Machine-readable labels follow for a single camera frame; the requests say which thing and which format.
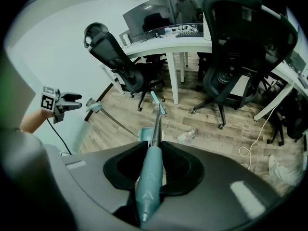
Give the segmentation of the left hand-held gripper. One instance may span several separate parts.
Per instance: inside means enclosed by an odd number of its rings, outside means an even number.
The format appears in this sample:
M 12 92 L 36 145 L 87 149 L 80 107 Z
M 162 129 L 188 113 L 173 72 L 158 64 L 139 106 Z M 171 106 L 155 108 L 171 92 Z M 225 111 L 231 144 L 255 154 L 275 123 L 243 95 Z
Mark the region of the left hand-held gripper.
M 63 100 L 63 108 L 60 102 L 60 95 Z M 43 110 L 53 113 L 53 123 L 62 122 L 64 119 L 64 110 L 71 111 L 77 110 L 82 107 L 82 104 L 75 102 L 80 100 L 82 95 L 78 93 L 60 93 L 59 89 L 54 89 L 50 87 L 43 86 L 43 91 L 41 93 L 40 107 Z

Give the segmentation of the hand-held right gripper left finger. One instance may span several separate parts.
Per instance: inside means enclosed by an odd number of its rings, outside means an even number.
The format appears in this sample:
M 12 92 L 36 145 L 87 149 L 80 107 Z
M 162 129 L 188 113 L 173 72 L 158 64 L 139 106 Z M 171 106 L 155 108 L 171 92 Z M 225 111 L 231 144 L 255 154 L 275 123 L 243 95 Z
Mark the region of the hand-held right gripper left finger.
M 103 172 L 115 188 L 125 191 L 134 189 L 147 149 L 148 141 L 138 141 L 111 149 L 115 155 L 105 162 Z

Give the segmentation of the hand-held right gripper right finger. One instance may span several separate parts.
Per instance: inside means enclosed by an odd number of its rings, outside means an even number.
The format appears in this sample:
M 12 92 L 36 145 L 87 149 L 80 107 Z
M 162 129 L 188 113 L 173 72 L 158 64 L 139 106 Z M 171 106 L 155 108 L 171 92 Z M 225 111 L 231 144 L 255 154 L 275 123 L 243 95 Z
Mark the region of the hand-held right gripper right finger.
M 205 175 L 203 163 L 193 154 L 193 147 L 163 141 L 161 149 L 167 183 L 161 187 L 160 196 L 188 194 L 198 186 Z

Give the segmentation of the teal broom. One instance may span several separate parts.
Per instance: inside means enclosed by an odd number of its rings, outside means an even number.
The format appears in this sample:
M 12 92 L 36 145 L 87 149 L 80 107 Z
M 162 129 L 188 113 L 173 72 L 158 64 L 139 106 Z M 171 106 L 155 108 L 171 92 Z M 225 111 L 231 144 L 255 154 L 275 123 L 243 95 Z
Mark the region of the teal broom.
M 141 169 L 135 200 L 141 225 L 148 221 L 160 206 L 160 189 L 163 183 L 163 156 L 161 116 L 166 112 L 154 91 L 151 95 L 157 104 L 157 114 L 149 148 Z

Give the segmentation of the plastic wrapper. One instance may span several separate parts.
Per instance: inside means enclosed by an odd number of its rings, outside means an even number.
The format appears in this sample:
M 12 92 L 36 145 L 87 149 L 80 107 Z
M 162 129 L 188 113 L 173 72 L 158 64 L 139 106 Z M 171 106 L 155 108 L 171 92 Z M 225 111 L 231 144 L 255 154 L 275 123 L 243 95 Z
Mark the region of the plastic wrapper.
M 197 128 L 191 128 L 189 131 L 183 132 L 177 136 L 179 143 L 190 142 L 198 134 Z

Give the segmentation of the person's left forearm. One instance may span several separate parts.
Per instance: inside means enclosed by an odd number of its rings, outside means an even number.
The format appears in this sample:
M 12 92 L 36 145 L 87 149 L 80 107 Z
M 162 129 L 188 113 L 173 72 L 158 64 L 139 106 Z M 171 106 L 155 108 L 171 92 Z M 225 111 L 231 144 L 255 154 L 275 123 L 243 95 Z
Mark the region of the person's left forearm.
M 33 134 L 45 122 L 45 120 L 52 117 L 53 112 L 38 109 L 23 118 L 19 129 L 23 132 Z

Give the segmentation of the black headrest office chair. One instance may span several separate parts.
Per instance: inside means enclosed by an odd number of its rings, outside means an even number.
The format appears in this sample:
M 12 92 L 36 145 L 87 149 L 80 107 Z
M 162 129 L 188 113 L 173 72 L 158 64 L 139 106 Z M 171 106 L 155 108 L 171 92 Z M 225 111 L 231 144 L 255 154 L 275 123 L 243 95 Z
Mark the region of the black headrest office chair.
M 142 111 L 141 104 L 147 93 L 153 91 L 158 85 L 164 85 L 159 77 L 163 63 L 154 61 L 152 63 L 138 63 L 131 61 L 124 53 L 115 37 L 102 23 L 91 23 L 84 31 L 84 47 L 97 60 L 109 67 L 123 80 L 121 89 L 129 92 L 131 98 L 134 94 L 140 93 L 138 111 Z

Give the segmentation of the white office desk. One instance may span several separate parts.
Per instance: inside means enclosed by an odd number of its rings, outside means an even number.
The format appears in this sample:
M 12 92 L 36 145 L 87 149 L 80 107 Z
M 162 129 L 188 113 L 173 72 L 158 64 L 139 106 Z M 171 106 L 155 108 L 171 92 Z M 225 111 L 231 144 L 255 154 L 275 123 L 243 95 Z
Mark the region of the white office desk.
M 300 92 L 306 99 L 308 99 L 308 89 L 305 89 L 304 86 L 300 83 L 297 73 L 292 70 L 287 63 L 280 63 L 276 68 L 272 70 L 272 73 L 276 74 L 278 77 L 281 77 L 287 82 L 286 86 L 281 90 L 281 92 L 258 114 L 254 116 L 254 120 L 258 121 L 267 113 L 272 111 L 279 105 L 282 100 L 295 88 Z
M 163 38 L 152 38 L 143 42 L 131 43 L 120 48 L 129 58 L 137 58 L 152 54 L 165 54 L 172 87 L 173 103 L 179 103 L 178 78 L 175 64 L 175 54 L 180 54 L 180 81 L 185 80 L 185 59 L 187 52 L 212 52 L 212 43 L 204 38 L 177 38 L 175 34 L 169 34 Z

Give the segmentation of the black mesh office chair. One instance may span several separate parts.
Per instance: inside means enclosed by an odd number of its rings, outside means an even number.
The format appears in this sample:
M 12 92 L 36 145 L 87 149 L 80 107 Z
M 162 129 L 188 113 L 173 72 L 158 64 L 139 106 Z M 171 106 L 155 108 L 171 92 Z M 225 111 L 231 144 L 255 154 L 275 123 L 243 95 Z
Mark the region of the black mesh office chair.
M 251 102 L 261 80 L 295 48 L 298 33 L 288 19 L 262 0 L 204 0 L 212 59 L 203 78 L 208 99 L 191 113 L 216 104 L 240 109 Z

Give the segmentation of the black keyboard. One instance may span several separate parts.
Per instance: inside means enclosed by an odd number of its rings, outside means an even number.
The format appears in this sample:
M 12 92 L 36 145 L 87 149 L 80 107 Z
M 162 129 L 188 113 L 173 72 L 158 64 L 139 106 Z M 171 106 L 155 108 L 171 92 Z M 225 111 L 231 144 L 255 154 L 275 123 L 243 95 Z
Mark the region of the black keyboard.
M 204 37 L 204 34 L 203 32 L 180 32 L 178 33 L 176 36 L 176 38 L 190 38 L 190 37 L 193 37 L 193 38 L 203 38 Z

